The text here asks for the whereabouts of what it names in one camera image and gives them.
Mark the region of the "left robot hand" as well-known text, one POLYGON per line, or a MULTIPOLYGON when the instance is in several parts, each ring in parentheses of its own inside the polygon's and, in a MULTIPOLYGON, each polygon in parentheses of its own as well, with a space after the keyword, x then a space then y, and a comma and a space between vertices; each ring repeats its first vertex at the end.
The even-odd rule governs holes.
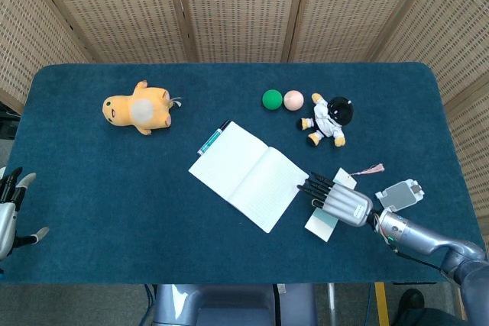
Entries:
POLYGON ((22 170, 18 167, 1 178, 1 260, 6 259, 13 249, 39 243, 50 231, 49 227, 42 227, 28 236, 17 235, 21 204, 29 185, 37 177, 36 173, 28 173, 18 180, 22 170))

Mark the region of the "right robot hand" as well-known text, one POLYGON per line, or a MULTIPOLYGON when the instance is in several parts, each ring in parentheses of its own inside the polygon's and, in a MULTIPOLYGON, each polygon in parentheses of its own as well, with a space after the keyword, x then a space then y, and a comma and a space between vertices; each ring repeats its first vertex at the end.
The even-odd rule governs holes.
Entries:
POLYGON ((312 199, 312 206, 352 227, 367 224, 373 210, 372 201, 364 194, 341 183, 312 172, 302 185, 296 187, 312 199))

